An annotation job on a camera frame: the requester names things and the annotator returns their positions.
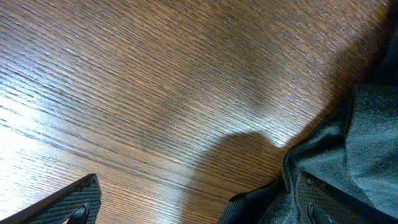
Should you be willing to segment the dark green t-shirt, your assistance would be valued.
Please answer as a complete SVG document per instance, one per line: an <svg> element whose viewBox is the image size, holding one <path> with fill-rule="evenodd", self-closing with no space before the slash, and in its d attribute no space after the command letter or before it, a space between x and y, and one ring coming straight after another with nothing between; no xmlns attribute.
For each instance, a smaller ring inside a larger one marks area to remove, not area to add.
<svg viewBox="0 0 398 224"><path fill-rule="evenodd" d="M274 182L232 197L220 223L301 223L295 186L303 172L397 219L396 1L387 19L389 43L364 83L287 152Z"/></svg>

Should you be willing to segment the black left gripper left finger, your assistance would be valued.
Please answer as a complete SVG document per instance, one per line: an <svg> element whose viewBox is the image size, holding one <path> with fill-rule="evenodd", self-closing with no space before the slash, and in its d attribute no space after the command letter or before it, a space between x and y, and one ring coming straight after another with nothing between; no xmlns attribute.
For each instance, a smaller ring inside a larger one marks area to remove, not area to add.
<svg viewBox="0 0 398 224"><path fill-rule="evenodd" d="M101 207L96 174L88 174L1 223L95 223Z"/></svg>

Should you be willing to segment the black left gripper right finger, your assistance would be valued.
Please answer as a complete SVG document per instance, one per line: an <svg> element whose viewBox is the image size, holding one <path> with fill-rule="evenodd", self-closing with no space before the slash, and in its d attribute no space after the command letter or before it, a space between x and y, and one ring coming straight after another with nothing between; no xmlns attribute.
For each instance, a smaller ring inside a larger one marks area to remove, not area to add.
<svg viewBox="0 0 398 224"><path fill-rule="evenodd" d="M306 172L297 179L295 200L301 223L397 223L396 218Z"/></svg>

